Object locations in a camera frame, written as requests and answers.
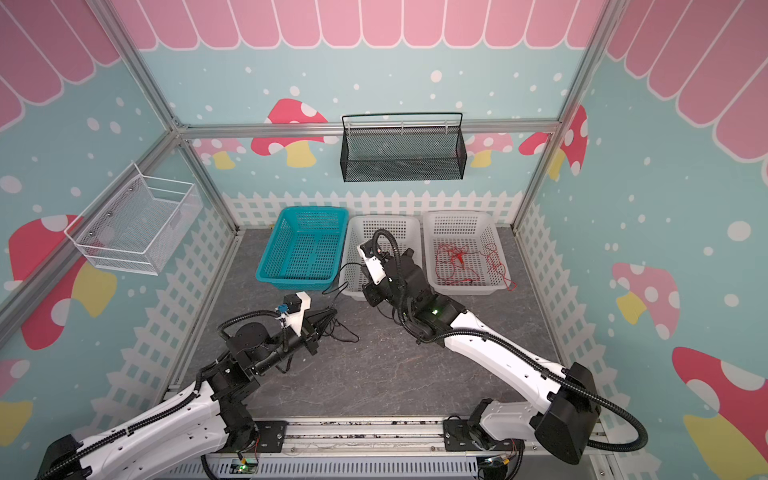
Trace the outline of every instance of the wire mesh basket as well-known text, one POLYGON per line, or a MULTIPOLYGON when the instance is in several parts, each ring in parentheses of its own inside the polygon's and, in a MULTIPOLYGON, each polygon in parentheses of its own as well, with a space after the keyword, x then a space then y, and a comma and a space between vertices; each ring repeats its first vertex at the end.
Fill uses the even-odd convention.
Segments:
POLYGON ((424 216, 427 280, 444 295, 490 295, 508 288, 509 266, 493 218, 483 212, 424 216))
POLYGON ((149 177, 134 167, 138 173, 95 215, 80 225, 92 203, 65 233, 97 268, 159 275, 203 201, 195 184, 149 177))
MULTIPOLYGON (((422 266, 421 224, 414 217, 401 217, 399 215, 361 215, 349 219, 341 264, 344 265, 347 262, 361 263, 362 259, 357 251, 357 246, 370 240, 373 237, 373 232, 379 228, 386 228, 395 236, 400 253, 412 248, 413 263, 422 266)), ((379 237, 379 247, 383 251, 392 252, 392 245, 385 237, 379 237)), ((362 285, 366 283, 366 275, 362 271, 364 268, 364 266, 358 268, 349 265, 344 269, 341 278, 339 278, 339 285, 344 282, 348 284, 341 293, 359 301, 366 299, 362 294, 362 285)))
POLYGON ((345 115, 342 123, 345 182, 464 178, 461 113, 345 115))

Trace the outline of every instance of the red wire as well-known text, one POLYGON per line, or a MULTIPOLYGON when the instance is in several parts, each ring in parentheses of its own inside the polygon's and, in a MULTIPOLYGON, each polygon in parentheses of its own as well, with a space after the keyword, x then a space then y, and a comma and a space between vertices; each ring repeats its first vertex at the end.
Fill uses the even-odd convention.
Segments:
POLYGON ((486 249, 486 251, 488 251, 488 253, 483 253, 480 251, 470 252, 468 251, 467 247, 457 247, 453 243, 443 243, 438 245, 437 252, 435 253, 435 275, 443 283, 448 283, 453 285, 464 283, 464 282, 479 281, 481 279, 480 274, 477 273, 477 271, 471 268, 470 266, 467 266, 464 260, 465 260, 465 257, 468 255, 480 255, 485 258, 485 262, 488 264, 489 271, 496 272, 504 280, 504 284, 507 287, 507 291, 514 292, 515 289, 518 287, 518 284, 513 282, 511 279, 507 278, 507 271, 504 267, 504 264, 501 258, 498 255, 498 249, 496 248, 495 243, 487 243, 486 245, 484 245, 484 248, 486 249), (444 256, 447 255, 447 260, 441 260, 441 257, 440 257, 441 254, 444 256), (440 276, 440 273, 438 271, 438 265, 440 264, 450 265, 450 268, 451 268, 450 276, 448 277, 440 276), (465 278, 454 279, 457 273, 460 273, 459 276, 464 276, 465 278), (470 276, 469 278, 466 277, 468 273, 472 274, 472 276, 470 276))

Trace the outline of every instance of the white wire mesh basket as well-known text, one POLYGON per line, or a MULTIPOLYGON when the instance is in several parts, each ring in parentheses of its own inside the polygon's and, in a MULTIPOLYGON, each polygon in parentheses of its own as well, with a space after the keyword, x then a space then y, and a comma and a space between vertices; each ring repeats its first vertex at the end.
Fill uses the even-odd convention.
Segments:
POLYGON ((159 275, 203 202, 195 184, 149 177, 134 167, 138 173, 84 226, 78 224, 93 203, 65 233, 97 268, 159 275))
POLYGON ((486 213, 427 213, 424 249, 427 280, 438 293, 490 295, 508 288, 507 260, 493 218, 486 213))
MULTIPOLYGON (((419 221, 413 217, 400 217, 398 215, 361 215, 352 217, 346 226, 346 239, 344 241, 344 253, 342 253, 341 264, 347 262, 362 263, 360 254, 357 252, 357 246, 373 237, 373 232, 379 228, 386 228, 397 240, 397 246, 400 253, 408 248, 413 249, 413 263, 422 266, 422 235, 419 221)), ((379 237, 379 247, 384 251, 392 252, 392 245, 384 237, 379 237)), ((354 265, 347 266, 341 272, 339 285, 349 282, 347 288, 342 293, 349 295, 355 300, 363 301, 365 296, 362 294, 362 285, 366 283, 366 276, 362 269, 354 265)))

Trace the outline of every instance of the white polka dot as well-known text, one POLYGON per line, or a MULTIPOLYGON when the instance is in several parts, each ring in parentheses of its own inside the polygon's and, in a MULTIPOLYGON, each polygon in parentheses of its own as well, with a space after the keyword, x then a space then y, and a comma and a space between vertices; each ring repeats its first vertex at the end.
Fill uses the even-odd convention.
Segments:
POLYGON ((742 370, 737 366, 733 366, 730 363, 721 361, 720 368, 723 370, 725 377, 730 380, 735 386, 742 390, 749 390, 751 392, 759 390, 765 383, 765 379, 754 373, 742 370))
POLYGON ((67 228, 67 225, 69 225, 69 220, 67 220, 66 215, 53 215, 51 217, 43 217, 40 219, 40 221, 42 222, 43 227, 47 228, 51 232, 61 232, 67 228))
POLYGON ((667 300, 673 308, 680 309, 680 294, 678 292, 670 293, 667 300))
POLYGON ((69 316, 69 304, 72 301, 70 298, 59 300, 51 308, 51 320, 58 326, 64 326, 67 324, 67 317, 69 316))
POLYGON ((16 177, 5 175, 0 177, 0 188, 9 194, 17 194, 22 191, 22 183, 16 177))
POLYGON ((22 284, 21 280, 8 280, 7 282, 4 282, 2 286, 7 291, 12 292, 13 290, 16 290, 16 287, 21 284, 22 284))
POLYGON ((658 290, 656 290, 652 286, 649 286, 648 288, 645 289, 644 295, 645 295, 645 299, 648 300, 651 303, 653 303, 653 302, 655 302, 656 300, 659 299, 659 292, 658 292, 658 290))
POLYGON ((656 325, 656 333, 659 334, 659 338, 662 340, 669 340, 670 338, 670 330, 666 325, 662 325, 660 323, 656 325))
POLYGON ((745 221, 739 220, 728 226, 728 237, 734 242, 743 242, 752 234, 752 227, 745 221))
POLYGON ((728 293, 725 296, 725 304, 728 306, 737 306, 739 304, 739 297, 732 293, 728 293))
POLYGON ((715 412, 720 411, 720 399, 717 398, 717 394, 712 387, 699 379, 689 380, 686 385, 698 395, 704 403, 712 407, 715 412))

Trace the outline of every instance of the mushroom wall decal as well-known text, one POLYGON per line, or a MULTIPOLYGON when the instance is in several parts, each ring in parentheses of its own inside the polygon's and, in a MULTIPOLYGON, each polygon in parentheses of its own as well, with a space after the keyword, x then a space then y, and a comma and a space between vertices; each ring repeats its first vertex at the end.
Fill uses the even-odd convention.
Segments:
POLYGON ((236 138, 198 138, 192 142, 192 146, 204 164, 210 165, 210 159, 213 158, 214 165, 219 170, 235 168, 235 163, 228 152, 234 151, 238 154, 246 152, 243 144, 236 138))
POLYGON ((683 417, 701 456, 723 480, 747 480, 768 473, 768 382, 706 353, 672 351, 675 372, 716 415, 683 417))
POLYGON ((510 134, 476 134, 464 141, 467 152, 475 157, 469 165, 474 168, 485 168, 491 164, 491 152, 511 152, 515 146, 510 134))
MULTIPOLYGON (((282 98, 267 116, 264 123, 268 124, 326 124, 328 121, 317 110, 309 105, 294 100, 282 98)), ((254 138, 250 149, 257 155, 268 156, 281 151, 283 148, 288 153, 289 167, 312 167, 317 159, 310 151, 309 141, 318 141, 325 144, 335 144, 337 137, 272 137, 254 138)))
MULTIPOLYGON (((22 225, 11 235, 8 255, 14 278, 12 287, 26 280, 64 240, 64 228, 75 218, 75 215, 43 217, 22 225)), ((94 268, 85 257, 79 258, 22 324, 25 343, 33 350, 49 347, 64 331, 72 299, 96 317, 107 307, 117 288, 118 278, 114 274, 94 268)))
POLYGON ((663 340, 669 339, 680 319, 680 294, 672 274, 660 268, 644 265, 616 263, 613 267, 615 283, 629 290, 616 299, 624 318, 635 325, 646 310, 663 340))
MULTIPOLYGON (((584 156, 587 153, 587 134, 587 111, 579 105, 576 116, 571 122, 571 127, 565 132, 563 143, 560 144, 560 148, 555 152, 552 165, 549 166, 548 173, 552 180, 560 180, 560 168, 566 158, 568 159, 568 165, 571 166, 573 175, 579 175, 581 168, 584 166, 584 156)), ((520 153, 523 155, 533 155, 543 151, 547 139, 548 135, 541 132, 531 135, 520 145, 520 153)))

